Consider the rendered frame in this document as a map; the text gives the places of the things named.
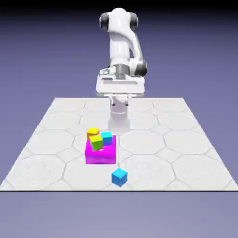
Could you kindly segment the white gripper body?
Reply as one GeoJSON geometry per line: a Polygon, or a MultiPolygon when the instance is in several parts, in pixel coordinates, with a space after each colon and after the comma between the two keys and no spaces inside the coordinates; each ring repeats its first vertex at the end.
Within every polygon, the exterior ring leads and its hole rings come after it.
{"type": "Polygon", "coordinates": [[[145,78],[128,76],[116,79],[115,75],[98,75],[96,93],[107,96],[109,94],[143,95],[145,93],[145,78]]]}

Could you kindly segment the small orange cube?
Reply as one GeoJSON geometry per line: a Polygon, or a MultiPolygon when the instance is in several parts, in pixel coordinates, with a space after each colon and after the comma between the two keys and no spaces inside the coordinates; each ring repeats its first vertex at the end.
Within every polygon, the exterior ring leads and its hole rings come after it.
{"type": "Polygon", "coordinates": [[[89,140],[91,136],[98,134],[99,134],[98,128],[89,128],[88,131],[86,132],[87,140],[89,140]]]}

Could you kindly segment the small blue cube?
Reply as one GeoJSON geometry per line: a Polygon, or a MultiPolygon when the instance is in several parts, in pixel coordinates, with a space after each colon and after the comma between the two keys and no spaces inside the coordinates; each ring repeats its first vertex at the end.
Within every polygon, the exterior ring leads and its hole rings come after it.
{"type": "Polygon", "coordinates": [[[122,187],[126,182],[128,178],[128,172],[118,168],[112,173],[112,183],[122,187]]]}
{"type": "Polygon", "coordinates": [[[111,132],[102,132],[101,137],[103,139],[103,146],[112,145],[113,136],[111,132]]]}

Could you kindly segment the small green cube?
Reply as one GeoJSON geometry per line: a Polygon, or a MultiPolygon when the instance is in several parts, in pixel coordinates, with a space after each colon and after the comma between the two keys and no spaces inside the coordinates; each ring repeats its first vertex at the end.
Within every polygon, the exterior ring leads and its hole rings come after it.
{"type": "Polygon", "coordinates": [[[90,136],[90,144],[93,151],[103,149],[103,139],[100,134],[90,136]]]}

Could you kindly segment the large magenta box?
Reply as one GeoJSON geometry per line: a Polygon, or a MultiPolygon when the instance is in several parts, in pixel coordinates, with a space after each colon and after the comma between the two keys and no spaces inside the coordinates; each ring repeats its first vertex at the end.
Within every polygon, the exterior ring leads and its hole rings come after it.
{"type": "Polygon", "coordinates": [[[117,137],[112,136],[112,144],[106,145],[102,150],[93,151],[90,141],[86,142],[85,160],[86,164],[116,164],[117,137]]]}

